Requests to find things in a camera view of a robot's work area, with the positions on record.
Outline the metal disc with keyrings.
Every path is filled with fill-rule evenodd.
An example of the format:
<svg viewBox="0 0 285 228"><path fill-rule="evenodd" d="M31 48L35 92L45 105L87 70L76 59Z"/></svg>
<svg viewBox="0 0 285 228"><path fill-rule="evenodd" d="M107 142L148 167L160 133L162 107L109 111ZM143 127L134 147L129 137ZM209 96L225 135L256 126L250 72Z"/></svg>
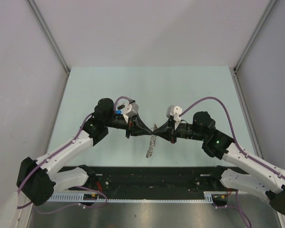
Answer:
<svg viewBox="0 0 285 228"><path fill-rule="evenodd" d="M156 139L157 136L153 134L150 138L149 147L146 152L146 158L150 158L152 156L154 147L156 145Z"/></svg>

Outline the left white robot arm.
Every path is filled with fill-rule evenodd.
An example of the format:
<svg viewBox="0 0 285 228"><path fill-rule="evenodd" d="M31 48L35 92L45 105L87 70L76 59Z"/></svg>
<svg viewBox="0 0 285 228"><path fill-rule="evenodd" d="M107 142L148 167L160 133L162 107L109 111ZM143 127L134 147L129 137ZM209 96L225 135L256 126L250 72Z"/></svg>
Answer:
<svg viewBox="0 0 285 228"><path fill-rule="evenodd" d="M44 204L54 193L73 187L90 190L95 186L92 169L86 165L69 170L61 169L80 153L96 146L109 133L109 128L126 131L126 137L151 135L152 131L138 114L138 105L132 99L117 109L110 98L98 101L94 112L89 114L78 132L53 152L36 159L27 157L21 162L16 185L17 193L23 193L32 204Z"/></svg>

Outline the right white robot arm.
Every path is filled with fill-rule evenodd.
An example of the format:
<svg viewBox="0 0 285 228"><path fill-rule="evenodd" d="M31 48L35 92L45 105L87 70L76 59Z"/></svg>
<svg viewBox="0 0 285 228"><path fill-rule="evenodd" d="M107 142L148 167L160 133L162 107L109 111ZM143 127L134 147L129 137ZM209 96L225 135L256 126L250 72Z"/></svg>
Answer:
<svg viewBox="0 0 285 228"><path fill-rule="evenodd" d="M191 124L176 123L170 117L153 133L171 143L176 143L177 138L202 141L202 149L209 157L226 161L245 171L243 175L218 166L209 179L212 189L222 190L226 187L244 191L259 197L285 215L285 170L241 148L234 137L217 130L208 112L195 113Z"/></svg>

